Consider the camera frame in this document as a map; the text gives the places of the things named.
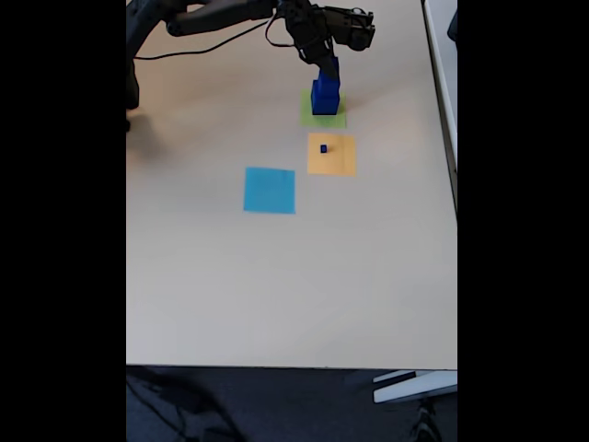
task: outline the white table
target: white table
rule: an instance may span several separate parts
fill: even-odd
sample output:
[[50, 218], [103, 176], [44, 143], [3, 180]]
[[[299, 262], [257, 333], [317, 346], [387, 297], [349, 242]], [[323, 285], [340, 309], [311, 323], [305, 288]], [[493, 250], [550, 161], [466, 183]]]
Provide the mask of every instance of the white table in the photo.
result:
[[[336, 47], [357, 176], [306, 174], [299, 93], [318, 69], [263, 29], [136, 62], [127, 134], [127, 364], [456, 369], [456, 214], [418, 0]], [[164, 25], [142, 55], [203, 49]], [[288, 41], [283, 23], [275, 41]], [[243, 211], [246, 167], [296, 171], [296, 215]]]

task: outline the blue square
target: blue square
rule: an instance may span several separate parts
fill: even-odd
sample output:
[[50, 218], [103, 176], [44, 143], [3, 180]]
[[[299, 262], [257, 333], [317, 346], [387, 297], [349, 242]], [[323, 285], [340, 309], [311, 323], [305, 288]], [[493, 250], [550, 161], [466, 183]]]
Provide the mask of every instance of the blue square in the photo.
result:
[[267, 214], [293, 214], [295, 171], [246, 168], [243, 209]]

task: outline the paper square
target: paper square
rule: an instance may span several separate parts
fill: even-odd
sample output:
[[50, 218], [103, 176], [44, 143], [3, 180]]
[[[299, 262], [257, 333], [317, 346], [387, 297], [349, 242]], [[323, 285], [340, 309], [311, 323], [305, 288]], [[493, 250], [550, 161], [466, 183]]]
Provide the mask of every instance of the paper square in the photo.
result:
[[346, 127], [346, 94], [340, 93], [340, 106], [335, 115], [313, 115], [311, 89], [301, 91], [301, 125], [313, 127]]
[[[321, 145], [328, 146], [327, 154]], [[306, 171], [309, 174], [356, 176], [356, 142], [351, 135], [309, 134]]]
[[295, 172], [293, 170], [246, 168], [243, 209], [267, 214], [295, 212]]

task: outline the green square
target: green square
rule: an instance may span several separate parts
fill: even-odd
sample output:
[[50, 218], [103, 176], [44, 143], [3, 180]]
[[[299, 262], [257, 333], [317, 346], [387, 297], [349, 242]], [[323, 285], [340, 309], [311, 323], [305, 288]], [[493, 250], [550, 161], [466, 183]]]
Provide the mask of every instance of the green square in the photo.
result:
[[340, 106], [335, 115], [313, 115], [311, 89], [301, 90], [301, 125], [313, 127], [346, 127], [346, 94], [340, 93]]

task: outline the dark carpet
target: dark carpet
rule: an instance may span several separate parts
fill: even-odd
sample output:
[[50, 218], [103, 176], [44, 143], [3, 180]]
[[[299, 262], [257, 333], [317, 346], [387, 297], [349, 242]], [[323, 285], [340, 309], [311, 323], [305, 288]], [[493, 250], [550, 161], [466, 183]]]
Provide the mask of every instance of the dark carpet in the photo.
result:
[[[419, 403], [374, 404], [374, 386], [351, 370], [159, 367], [209, 390], [248, 442], [412, 442]], [[374, 372], [378, 376], [382, 371]], [[372, 378], [371, 370], [361, 373]], [[174, 406], [140, 382], [133, 386], [170, 422], [180, 427]], [[457, 441], [457, 394], [432, 398], [443, 442]], [[188, 436], [226, 428], [214, 413], [185, 413]], [[178, 435], [127, 389], [127, 440], [179, 442]]]

